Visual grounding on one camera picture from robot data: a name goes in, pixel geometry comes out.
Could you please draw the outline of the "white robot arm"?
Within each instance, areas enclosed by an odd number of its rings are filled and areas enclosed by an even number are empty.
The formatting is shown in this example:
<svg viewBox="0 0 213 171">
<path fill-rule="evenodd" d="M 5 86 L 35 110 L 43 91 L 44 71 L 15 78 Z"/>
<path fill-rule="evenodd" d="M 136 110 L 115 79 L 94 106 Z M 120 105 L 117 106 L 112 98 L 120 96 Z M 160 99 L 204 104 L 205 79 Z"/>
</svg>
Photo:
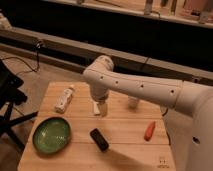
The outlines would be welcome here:
<svg viewBox="0 0 213 171">
<path fill-rule="evenodd" d="M 177 79 L 116 73 L 109 56 L 97 57 L 84 71 L 94 101 L 116 91 L 174 109 L 193 118 L 185 171 L 213 171 L 213 86 Z"/>
</svg>

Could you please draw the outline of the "cream rubber pusher tip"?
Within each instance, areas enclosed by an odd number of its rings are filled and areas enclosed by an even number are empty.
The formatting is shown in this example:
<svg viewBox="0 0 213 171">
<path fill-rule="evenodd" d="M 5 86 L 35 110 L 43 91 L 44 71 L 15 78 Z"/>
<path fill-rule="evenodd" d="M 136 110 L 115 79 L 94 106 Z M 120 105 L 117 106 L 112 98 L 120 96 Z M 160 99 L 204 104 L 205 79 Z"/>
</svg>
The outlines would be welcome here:
<svg viewBox="0 0 213 171">
<path fill-rule="evenodd" d="M 98 106 L 98 110 L 99 110 L 100 115 L 102 117 L 105 117 L 108 113 L 107 103 L 106 102 L 98 103 L 97 106 Z"/>
</svg>

